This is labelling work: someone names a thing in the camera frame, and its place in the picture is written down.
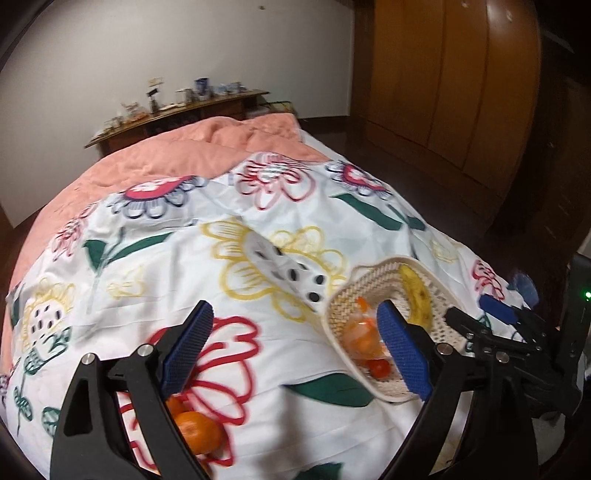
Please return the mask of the orange mandarin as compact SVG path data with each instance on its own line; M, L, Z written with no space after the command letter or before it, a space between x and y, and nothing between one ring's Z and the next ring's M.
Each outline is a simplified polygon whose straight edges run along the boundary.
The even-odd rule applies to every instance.
M187 407L184 404L184 402L180 398L178 398L174 395L170 396L166 400L165 404L166 404L166 407L167 407L170 415L173 418L175 418L176 416L183 414L184 412L187 411Z
M194 455L208 455L221 449L225 443L221 424L195 411L180 413L174 422Z

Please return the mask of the wooden wardrobe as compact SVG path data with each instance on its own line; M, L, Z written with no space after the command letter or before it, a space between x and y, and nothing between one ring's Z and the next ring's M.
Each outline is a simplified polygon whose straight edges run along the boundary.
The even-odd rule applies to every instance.
M351 113L427 218L553 242L590 223L586 1L358 1Z

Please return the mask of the yellow banana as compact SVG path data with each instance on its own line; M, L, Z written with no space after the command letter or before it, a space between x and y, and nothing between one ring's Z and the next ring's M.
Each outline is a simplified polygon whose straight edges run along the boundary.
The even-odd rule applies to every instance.
M410 308L407 322L430 332L433 325L433 311L428 288L421 277L406 264L399 267L399 275Z

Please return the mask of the red tomato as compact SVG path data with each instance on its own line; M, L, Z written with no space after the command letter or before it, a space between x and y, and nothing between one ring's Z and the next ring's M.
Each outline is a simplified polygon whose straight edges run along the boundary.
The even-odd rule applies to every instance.
M368 361L368 370L370 376L374 379L383 381L388 380L393 372L393 366L390 361L386 359L375 359Z

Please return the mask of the white plastic basket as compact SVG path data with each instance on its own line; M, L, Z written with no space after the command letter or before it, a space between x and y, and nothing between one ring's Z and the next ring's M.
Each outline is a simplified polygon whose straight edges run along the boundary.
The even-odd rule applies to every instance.
M431 339L463 351L467 340L445 321L445 313L458 307L459 300L425 265L410 257L394 256L375 265L356 266L349 280L329 299L322 318L325 336L353 377L370 394L388 403L404 403L417 397L408 390L377 325L377 307L386 300L392 301L404 318L414 316L400 276L403 265L415 272L429 292Z

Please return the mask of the wooden sideboard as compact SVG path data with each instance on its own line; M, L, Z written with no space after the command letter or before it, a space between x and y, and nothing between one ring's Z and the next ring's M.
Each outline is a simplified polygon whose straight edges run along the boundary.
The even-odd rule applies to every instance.
M173 107L156 115L108 130L91 139L84 149L95 147L101 158L149 137L190 125L211 117L222 116L245 120L246 114L259 107L266 90L247 90L238 94L215 97L188 105Z

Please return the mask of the pink blanket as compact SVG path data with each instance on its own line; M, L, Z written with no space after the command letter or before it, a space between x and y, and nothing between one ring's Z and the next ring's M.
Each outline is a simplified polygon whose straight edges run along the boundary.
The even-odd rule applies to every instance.
M199 299L259 328L256 370L327 368L320 313L346 271L322 144L287 114L205 120L115 153L52 201L17 264L1 372L130 352Z

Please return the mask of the blue box on sideboard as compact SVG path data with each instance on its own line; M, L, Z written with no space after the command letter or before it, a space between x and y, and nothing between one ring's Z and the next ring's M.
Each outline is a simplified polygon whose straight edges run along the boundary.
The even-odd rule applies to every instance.
M194 81L194 94L198 101L205 101L211 97L211 85L207 77L200 77Z

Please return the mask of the plastic bag with orange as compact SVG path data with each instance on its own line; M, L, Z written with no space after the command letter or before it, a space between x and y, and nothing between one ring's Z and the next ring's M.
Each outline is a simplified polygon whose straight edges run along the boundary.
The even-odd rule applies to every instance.
M390 356L378 330L376 310L363 297L356 298L353 313L342 327L339 340L355 361L387 359Z

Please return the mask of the floral white duvet cover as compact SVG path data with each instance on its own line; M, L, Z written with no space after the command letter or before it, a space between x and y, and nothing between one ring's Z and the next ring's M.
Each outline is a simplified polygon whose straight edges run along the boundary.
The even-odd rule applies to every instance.
M169 176L85 201L10 294L7 427L47 474L81 357L128 355L205 300L213 329L183 399L228 436L208 458L218 477L375 479L421 404L370 395L321 320L356 271L394 256L419 260L470 315L515 336L478 301L523 306L518 290L342 159L256 153L211 180Z

